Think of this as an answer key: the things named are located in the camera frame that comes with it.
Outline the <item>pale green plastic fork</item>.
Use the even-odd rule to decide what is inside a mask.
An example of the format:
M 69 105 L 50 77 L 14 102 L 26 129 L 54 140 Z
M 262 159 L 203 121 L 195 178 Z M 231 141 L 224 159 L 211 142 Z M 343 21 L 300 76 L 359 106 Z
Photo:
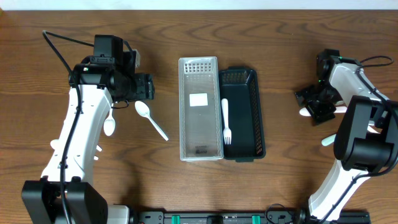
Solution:
M 336 134 L 332 134 L 331 136 L 328 136 L 327 138 L 322 139 L 321 144 L 322 146 L 329 146 L 330 144 L 333 144 L 335 141 Z

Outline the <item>small white spoon under arm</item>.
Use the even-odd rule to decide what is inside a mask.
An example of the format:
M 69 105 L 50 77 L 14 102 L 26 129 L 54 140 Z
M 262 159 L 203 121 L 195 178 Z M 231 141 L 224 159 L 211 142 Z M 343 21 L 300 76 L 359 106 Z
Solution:
M 108 117 L 104 121 L 103 130 L 105 135 L 111 136 L 114 133 L 115 129 L 116 129 L 116 121 L 113 118 L 113 109 L 111 108 Z

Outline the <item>white plastic fork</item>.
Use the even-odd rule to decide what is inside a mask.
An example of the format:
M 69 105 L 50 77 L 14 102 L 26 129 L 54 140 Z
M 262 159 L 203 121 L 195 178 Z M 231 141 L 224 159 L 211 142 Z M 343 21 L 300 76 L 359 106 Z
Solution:
M 230 145 L 232 139 L 232 132 L 229 128 L 229 104 L 226 98 L 223 98 L 221 100 L 221 108 L 224 120 L 224 130 L 223 130 L 224 143 L 226 145 Z

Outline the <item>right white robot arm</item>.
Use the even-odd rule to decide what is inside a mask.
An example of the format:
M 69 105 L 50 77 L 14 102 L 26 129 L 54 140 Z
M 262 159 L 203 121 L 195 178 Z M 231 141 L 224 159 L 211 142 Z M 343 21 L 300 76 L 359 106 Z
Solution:
M 342 57 L 339 50 L 317 55 L 318 83 L 295 92 L 299 106 L 322 124 L 346 111 L 332 140 L 335 161 L 307 208 L 294 223 L 337 223 L 341 211 L 362 183 L 386 175 L 397 165 L 397 102 L 383 95 L 365 76 L 366 60 Z

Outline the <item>cream plastic spoon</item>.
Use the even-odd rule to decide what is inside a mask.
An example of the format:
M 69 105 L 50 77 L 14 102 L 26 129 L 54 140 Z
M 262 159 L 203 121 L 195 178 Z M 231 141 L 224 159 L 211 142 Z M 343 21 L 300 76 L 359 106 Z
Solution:
M 346 107 L 346 106 L 337 106 L 337 107 L 336 107 L 336 110 L 334 111 L 334 113 L 346 113 L 346 110 L 347 110 L 347 107 Z M 300 113 L 300 115 L 302 115 L 302 116 L 307 116 L 307 117 L 310 117 L 310 116 L 311 116 L 310 112 L 309 112 L 308 109 L 306 109 L 306 108 L 302 108 L 302 109 L 299 111 L 299 113 Z

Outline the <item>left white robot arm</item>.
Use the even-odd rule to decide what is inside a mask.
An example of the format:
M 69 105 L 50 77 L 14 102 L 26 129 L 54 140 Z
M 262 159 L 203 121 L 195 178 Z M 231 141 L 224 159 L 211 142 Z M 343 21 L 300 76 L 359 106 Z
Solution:
M 114 103 L 151 100 L 152 75 L 136 73 L 139 53 L 114 35 L 95 36 L 92 55 L 71 68 L 62 132 L 40 180 L 27 180 L 21 197 L 33 223 L 137 223 L 127 205 L 110 205 L 93 187 L 101 129 Z

